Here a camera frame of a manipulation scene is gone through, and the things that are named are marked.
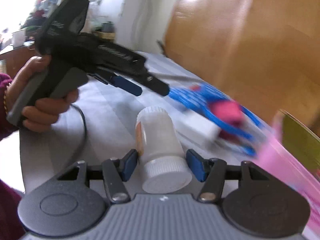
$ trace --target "white plastic bottle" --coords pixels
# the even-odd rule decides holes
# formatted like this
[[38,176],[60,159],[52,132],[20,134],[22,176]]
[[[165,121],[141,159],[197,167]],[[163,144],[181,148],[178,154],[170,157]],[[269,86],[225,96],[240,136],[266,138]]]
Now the white plastic bottle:
[[185,153],[163,108],[150,106],[138,114],[136,142],[144,191],[165,194],[190,183],[192,175]]

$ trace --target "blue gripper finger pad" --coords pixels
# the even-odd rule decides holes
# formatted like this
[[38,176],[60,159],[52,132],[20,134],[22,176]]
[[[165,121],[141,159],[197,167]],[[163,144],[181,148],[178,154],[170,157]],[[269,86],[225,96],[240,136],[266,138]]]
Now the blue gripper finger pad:
[[112,78],[112,85],[115,87],[119,87],[135,96],[140,96],[142,94],[142,88],[131,81],[121,77],[116,76]]
[[124,166],[121,172],[121,179],[122,181],[127,182],[137,166],[138,152],[136,150],[131,150],[122,160],[124,161]]
[[187,150],[186,160],[190,170],[192,171],[196,179],[200,182],[204,182],[210,172],[210,169],[205,167],[205,159],[197,154],[194,150],[190,149]]

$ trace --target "gold bracelet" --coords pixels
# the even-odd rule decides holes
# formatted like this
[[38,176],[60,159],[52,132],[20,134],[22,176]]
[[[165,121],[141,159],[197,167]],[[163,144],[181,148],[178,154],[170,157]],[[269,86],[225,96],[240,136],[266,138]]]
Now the gold bracelet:
[[10,86],[11,83],[9,83],[7,85],[7,88],[4,91],[4,96],[3,96],[3,106],[4,106],[4,111],[5,111],[5,115],[8,114],[8,108],[7,108],[7,103],[6,103],[6,99],[7,99],[7,91],[8,91],[8,87]]

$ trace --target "finger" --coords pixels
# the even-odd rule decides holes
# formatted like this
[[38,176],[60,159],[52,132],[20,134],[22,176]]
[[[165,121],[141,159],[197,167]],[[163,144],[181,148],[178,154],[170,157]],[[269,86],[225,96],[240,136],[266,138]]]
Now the finger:
[[56,123],[59,119],[58,115],[47,114],[38,110],[35,106],[24,107],[22,110],[22,115],[24,115],[30,121],[37,122],[39,124],[52,124]]
[[24,67],[18,72],[15,79],[25,85],[32,77],[34,73],[41,72],[45,70],[47,65],[49,65],[51,57],[49,55],[37,57],[34,56],[28,60]]
[[24,127],[28,128],[31,131],[34,132],[45,132],[50,129],[49,124],[39,124],[36,122],[32,122],[28,119],[24,120],[23,122]]
[[79,97],[79,90],[75,89],[67,94],[65,101],[71,104],[76,102],[78,100],[78,97]]
[[41,98],[36,101],[36,108],[47,114],[61,114],[68,111],[70,104],[64,99]]

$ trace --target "black cable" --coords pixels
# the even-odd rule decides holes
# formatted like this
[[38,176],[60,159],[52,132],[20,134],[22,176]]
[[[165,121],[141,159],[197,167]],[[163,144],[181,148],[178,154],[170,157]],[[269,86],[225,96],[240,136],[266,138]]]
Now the black cable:
[[87,124],[85,122],[85,116],[84,113],[82,112],[81,108],[79,106],[76,106],[74,104],[71,104],[71,106],[76,109],[79,114],[81,115],[82,118],[82,122],[83,122],[83,129],[84,129],[84,133],[83,133],[83,138],[82,141],[80,142],[79,146],[76,148],[76,150],[73,152],[73,154],[71,155],[71,157],[69,158],[69,160],[66,162],[66,164],[64,165],[64,168],[69,167],[70,165],[72,165],[73,163],[75,163],[76,161],[79,160],[79,157],[84,149],[84,145],[87,142],[87,138],[88,138],[88,130],[87,130]]

